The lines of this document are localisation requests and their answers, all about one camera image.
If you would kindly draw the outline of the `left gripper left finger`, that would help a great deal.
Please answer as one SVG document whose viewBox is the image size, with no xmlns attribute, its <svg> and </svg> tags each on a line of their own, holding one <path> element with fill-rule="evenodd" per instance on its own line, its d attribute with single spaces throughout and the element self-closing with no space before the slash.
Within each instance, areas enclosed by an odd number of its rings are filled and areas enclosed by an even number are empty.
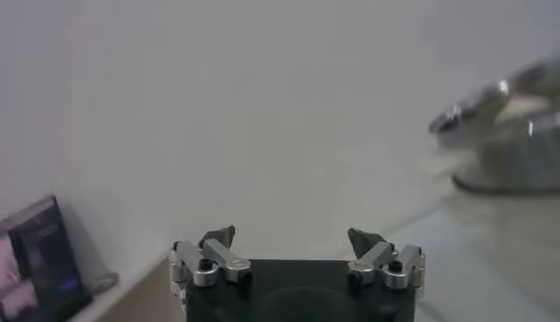
<svg viewBox="0 0 560 322">
<path fill-rule="evenodd" d="M 234 237 L 235 227 L 228 226 L 206 232 L 198 243 L 175 241 L 169 253 L 171 281 L 206 288 L 216 285 L 222 273 L 227 282 L 250 284 L 251 261 L 230 250 Z"/>
</svg>

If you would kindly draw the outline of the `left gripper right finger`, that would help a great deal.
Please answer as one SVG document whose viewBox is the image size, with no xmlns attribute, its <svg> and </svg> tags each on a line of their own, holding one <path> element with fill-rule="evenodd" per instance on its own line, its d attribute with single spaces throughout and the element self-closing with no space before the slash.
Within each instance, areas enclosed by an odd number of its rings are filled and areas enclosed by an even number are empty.
<svg viewBox="0 0 560 322">
<path fill-rule="evenodd" d="M 347 281 L 351 290 L 382 283 L 389 290 L 409 286 L 422 289 L 425 280 L 425 253 L 416 245 L 401 250 L 379 234 L 349 228 L 347 236 L 356 258 L 348 263 Z"/>
</svg>

